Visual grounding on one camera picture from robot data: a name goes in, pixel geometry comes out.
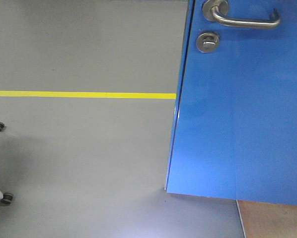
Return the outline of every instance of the door lock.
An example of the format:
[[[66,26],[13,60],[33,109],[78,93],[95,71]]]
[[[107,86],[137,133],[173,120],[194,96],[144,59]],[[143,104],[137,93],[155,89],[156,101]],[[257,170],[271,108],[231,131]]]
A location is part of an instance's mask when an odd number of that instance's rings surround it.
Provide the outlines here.
[[[219,36],[215,32],[203,32],[198,36],[196,45],[201,52],[212,52],[219,46]]]

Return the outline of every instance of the gray floor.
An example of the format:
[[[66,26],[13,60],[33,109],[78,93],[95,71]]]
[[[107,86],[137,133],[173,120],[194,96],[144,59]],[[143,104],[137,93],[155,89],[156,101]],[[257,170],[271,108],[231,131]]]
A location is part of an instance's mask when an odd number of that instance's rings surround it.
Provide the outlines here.
[[[234,201],[163,190],[173,103],[0,98],[0,237],[241,238]]]
[[[175,92],[185,12],[182,2],[0,2],[0,90]],[[0,188],[15,194],[0,207],[0,238],[242,238],[234,201],[163,190],[173,108],[0,97]]]
[[[176,92],[184,2],[0,1],[0,90]]]

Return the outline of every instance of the yellow floor line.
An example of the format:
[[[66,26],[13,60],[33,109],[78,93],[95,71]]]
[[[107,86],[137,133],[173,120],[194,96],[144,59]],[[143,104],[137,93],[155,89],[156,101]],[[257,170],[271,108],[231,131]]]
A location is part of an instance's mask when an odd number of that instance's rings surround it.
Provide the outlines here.
[[[0,97],[134,98],[175,99],[175,93],[1,91]]]

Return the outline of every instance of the wooden floor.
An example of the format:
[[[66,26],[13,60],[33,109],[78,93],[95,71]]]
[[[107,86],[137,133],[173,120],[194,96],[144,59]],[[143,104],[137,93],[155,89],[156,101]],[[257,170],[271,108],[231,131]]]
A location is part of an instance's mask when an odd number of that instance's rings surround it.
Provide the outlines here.
[[[238,201],[245,238],[297,238],[297,206]]]

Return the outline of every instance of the metal handle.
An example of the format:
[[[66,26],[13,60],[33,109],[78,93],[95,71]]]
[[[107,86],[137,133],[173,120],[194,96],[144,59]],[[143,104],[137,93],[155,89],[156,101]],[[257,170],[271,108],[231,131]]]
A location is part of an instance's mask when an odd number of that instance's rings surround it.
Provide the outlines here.
[[[206,0],[202,11],[206,19],[216,21],[224,26],[272,29],[281,22],[280,15],[276,9],[271,13],[270,20],[242,19],[226,16],[229,11],[227,0]]]

